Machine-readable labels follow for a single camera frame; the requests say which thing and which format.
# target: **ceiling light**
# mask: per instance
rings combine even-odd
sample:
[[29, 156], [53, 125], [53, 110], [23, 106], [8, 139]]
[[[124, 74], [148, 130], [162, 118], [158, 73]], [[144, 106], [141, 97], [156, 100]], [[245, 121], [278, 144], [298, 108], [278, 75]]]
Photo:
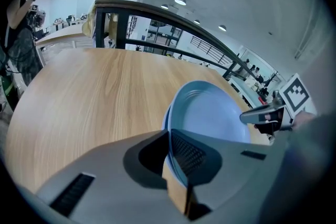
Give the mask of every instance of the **ceiling light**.
[[225, 25], [220, 25], [218, 28], [219, 28], [220, 30], [223, 30], [223, 31], [226, 32], [226, 26], [225, 26]]
[[175, 0], [176, 3], [185, 6], [187, 4], [186, 0]]

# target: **gray pants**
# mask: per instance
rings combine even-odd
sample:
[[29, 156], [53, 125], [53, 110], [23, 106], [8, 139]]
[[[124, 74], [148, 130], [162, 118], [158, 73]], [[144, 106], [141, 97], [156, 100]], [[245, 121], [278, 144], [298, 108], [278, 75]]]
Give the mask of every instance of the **gray pants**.
[[17, 71], [22, 74], [27, 86], [43, 67], [37, 55], [33, 34], [27, 28], [22, 29], [17, 35], [8, 55]]

